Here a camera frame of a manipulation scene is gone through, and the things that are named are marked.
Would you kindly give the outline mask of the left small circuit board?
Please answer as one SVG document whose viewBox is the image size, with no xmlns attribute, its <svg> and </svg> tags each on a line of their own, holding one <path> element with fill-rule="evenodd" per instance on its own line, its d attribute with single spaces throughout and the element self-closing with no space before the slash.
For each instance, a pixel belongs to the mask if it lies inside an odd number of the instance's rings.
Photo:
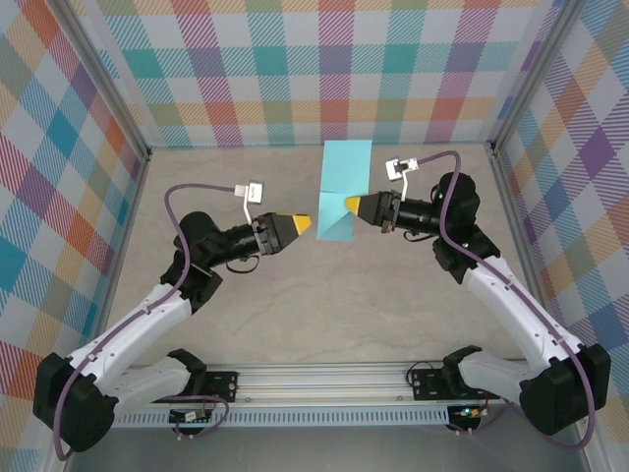
<svg viewBox="0 0 629 472">
<path fill-rule="evenodd" d="M 205 409 L 171 409 L 168 421 L 172 424 L 201 424 L 207 423 L 212 416 L 211 410 Z"/>
</svg>

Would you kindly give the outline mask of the aluminium frame post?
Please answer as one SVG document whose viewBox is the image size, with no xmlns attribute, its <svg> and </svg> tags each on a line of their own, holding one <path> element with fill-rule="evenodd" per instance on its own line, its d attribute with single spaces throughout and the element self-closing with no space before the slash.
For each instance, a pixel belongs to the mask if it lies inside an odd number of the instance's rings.
<svg viewBox="0 0 629 472">
<path fill-rule="evenodd" d="M 587 0 L 540 0 L 516 49 L 506 89 L 498 95 L 500 108 L 486 139 L 495 155 L 500 155 L 515 132 L 586 3 Z"/>
<path fill-rule="evenodd" d="M 144 139 L 140 127 L 129 111 L 121 93 L 116 88 L 96 47 L 92 44 L 83 24 L 71 5 L 70 0 L 46 0 L 51 12 L 69 37 L 84 63 L 96 88 L 101 92 L 112 114 L 134 151 L 143 160 L 150 161 L 151 149 Z"/>
</svg>

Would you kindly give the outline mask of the grey metal sheet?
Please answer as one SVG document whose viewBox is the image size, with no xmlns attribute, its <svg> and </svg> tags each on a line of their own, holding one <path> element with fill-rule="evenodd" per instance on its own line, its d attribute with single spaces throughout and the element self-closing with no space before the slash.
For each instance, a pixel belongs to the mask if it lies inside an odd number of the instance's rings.
<svg viewBox="0 0 629 472">
<path fill-rule="evenodd" d="M 533 472 L 518 443 L 423 428 L 228 429 L 177 442 L 116 433 L 111 472 Z"/>
</svg>

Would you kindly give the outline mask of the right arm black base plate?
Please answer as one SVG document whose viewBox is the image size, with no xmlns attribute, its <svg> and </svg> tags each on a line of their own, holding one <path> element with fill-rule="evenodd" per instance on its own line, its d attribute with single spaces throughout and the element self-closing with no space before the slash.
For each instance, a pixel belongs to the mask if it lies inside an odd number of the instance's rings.
<svg viewBox="0 0 629 472">
<path fill-rule="evenodd" d="M 440 369 L 412 370 L 410 382 L 416 401 L 454 399 L 454 395 Z"/>
</svg>

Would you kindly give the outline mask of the light blue paper sheet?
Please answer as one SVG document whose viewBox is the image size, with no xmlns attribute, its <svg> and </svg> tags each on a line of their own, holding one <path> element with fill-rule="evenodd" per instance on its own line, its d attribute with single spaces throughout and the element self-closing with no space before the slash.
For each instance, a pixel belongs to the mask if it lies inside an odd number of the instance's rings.
<svg viewBox="0 0 629 472">
<path fill-rule="evenodd" d="M 353 240 L 355 216 L 346 208 L 345 201 L 369 191 L 371 162 L 369 140 L 324 143 L 316 225 L 318 240 Z"/>
</svg>

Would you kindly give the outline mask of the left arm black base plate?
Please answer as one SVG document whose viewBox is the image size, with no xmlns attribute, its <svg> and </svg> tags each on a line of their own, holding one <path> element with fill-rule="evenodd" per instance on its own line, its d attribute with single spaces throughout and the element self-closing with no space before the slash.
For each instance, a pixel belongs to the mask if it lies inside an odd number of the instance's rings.
<svg viewBox="0 0 629 472">
<path fill-rule="evenodd" d="M 236 400 L 239 373 L 235 371 L 206 371 L 199 395 L 215 395 L 233 403 Z"/>
</svg>

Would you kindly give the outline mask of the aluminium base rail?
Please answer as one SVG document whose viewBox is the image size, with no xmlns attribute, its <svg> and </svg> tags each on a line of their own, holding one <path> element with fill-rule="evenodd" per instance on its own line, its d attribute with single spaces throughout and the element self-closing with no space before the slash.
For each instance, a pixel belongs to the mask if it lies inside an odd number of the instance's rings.
<svg viewBox="0 0 629 472">
<path fill-rule="evenodd" d="M 418 406 L 409 362 L 238 365 L 208 364 L 238 374 L 234 407 Z"/>
</svg>

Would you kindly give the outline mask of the aluminium side rail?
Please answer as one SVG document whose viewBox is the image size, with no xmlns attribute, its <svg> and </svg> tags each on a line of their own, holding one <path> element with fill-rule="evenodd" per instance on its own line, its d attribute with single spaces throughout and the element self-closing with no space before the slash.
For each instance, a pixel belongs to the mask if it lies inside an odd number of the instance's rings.
<svg viewBox="0 0 629 472">
<path fill-rule="evenodd" d="M 124 231 L 122 232 L 122 236 L 120 239 L 119 251 L 113 260 L 113 265 L 111 267 L 111 275 L 109 276 L 109 279 L 108 279 L 107 290 L 102 300 L 102 306 L 99 309 L 98 316 L 95 319 L 94 325 L 90 332 L 92 338 L 98 337 L 107 328 L 109 315 L 111 313 L 112 305 L 115 299 L 115 293 L 116 293 L 117 286 L 118 286 L 120 276 L 122 273 L 124 259 L 126 257 L 129 243 L 132 237 L 134 223 L 135 223 L 139 206 L 142 200 L 143 189 L 145 186 L 145 182 L 148 175 L 149 166 L 152 161 L 152 157 L 153 157 L 153 149 L 149 148 L 147 150 L 146 157 L 143 159 L 142 165 L 140 166 L 140 169 L 139 169 L 136 189 L 133 195 L 131 205 L 129 206 L 129 211 L 125 220 L 125 224 L 123 226 Z"/>
<path fill-rule="evenodd" d="M 510 187 L 507 172 L 503 168 L 500 154 L 495 150 L 492 143 L 486 143 L 486 154 L 506 213 L 509 229 L 522 267 L 524 279 L 526 280 L 526 285 L 535 299 L 546 309 L 547 298 L 536 273 L 533 252 L 529 245 L 525 226 L 519 217 L 516 199 Z"/>
</svg>

